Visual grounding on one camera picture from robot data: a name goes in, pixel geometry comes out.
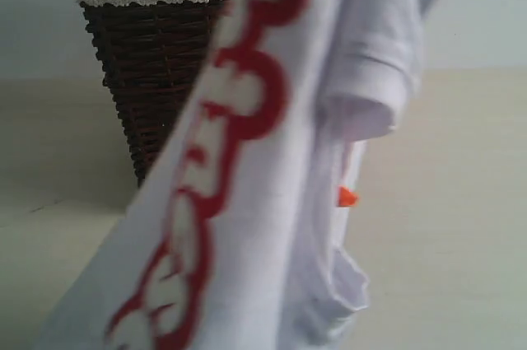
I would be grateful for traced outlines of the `white t-shirt red lettering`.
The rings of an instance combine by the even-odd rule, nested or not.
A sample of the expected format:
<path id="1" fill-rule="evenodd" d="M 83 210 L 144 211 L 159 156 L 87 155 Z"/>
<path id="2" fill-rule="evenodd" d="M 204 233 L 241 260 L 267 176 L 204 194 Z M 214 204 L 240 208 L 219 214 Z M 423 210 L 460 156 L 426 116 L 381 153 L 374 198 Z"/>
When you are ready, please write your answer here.
<path id="1" fill-rule="evenodd" d="M 174 132 L 38 349 L 334 349 L 352 149 L 399 124 L 434 0 L 228 0 Z"/>

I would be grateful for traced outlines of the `dark red wicker basket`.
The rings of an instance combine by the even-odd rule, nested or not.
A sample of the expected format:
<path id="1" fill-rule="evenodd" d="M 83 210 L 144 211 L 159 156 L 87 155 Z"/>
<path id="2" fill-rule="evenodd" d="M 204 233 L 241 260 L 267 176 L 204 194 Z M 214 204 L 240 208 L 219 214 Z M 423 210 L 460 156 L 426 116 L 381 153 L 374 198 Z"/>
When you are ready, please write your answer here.
<path id="1" fill-rule="evenodd" d="M 205 58 L 221 0 L 116 7 L 82 4 L 134 174 L 143 182 Z"/>

